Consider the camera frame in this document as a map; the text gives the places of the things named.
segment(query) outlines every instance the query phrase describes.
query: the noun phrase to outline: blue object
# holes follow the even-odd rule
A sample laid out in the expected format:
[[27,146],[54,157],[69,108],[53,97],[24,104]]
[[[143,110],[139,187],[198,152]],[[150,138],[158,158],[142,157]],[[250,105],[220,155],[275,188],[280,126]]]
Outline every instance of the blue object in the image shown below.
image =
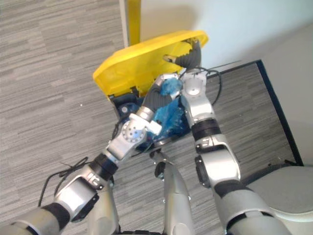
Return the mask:
[[[163,82],[161,95],[176,94],[182,88],[182,82],[175,78],[170,78]],[[158,136],[153,137],[153,141],[160,141],[172,136],[183,136],[190,131],[187,124],[184,110],[179,106],[179,99],[174,99],[170,104],[159,108],[153,118],[161,123],[162,131]]]

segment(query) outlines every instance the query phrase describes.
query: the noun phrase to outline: gray chair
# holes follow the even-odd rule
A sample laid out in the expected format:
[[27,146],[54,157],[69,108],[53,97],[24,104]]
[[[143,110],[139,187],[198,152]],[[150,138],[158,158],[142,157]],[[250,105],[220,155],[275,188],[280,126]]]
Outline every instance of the gray chair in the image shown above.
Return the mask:
[[279,168],[247,186],[293,235],[313,235],[313,167]]

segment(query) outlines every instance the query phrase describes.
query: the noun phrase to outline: gray cushion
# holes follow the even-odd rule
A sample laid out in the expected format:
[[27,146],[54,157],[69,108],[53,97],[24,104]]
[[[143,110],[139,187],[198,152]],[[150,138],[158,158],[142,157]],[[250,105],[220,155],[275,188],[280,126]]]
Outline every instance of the gray cushion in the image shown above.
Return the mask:
[[281,168],[248,187],[273,209],[286,213],[313,211],[313,167]]

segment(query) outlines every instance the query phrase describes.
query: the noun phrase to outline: yellow plastic lid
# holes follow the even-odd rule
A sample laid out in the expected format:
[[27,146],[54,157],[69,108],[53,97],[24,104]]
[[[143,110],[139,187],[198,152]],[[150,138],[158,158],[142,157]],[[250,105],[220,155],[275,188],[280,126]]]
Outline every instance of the yellow plastic lid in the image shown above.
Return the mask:
[[140,96],[145,95],[157,76],[181,70],[164,61],[163,55],[187,54],[191,45],[182,41],[190,38],[197,38],[201,46],[208,41],[203,31],[178,31],[156,37],[115,52],[93,73],[93,79],[107,97],[129,93],[132,87]]

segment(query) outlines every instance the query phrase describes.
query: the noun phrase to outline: white wall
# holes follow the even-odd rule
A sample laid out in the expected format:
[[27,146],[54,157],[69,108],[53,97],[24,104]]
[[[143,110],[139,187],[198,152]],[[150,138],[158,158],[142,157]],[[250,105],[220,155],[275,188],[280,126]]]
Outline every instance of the white wall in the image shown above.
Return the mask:
[[262,61],[305,165],[313,166],[313,24]]
[[210,37],[202,65],[241,60],[234,67],[262,58],[311,22],[313,0],[142,0],[141,39],[201,29]]

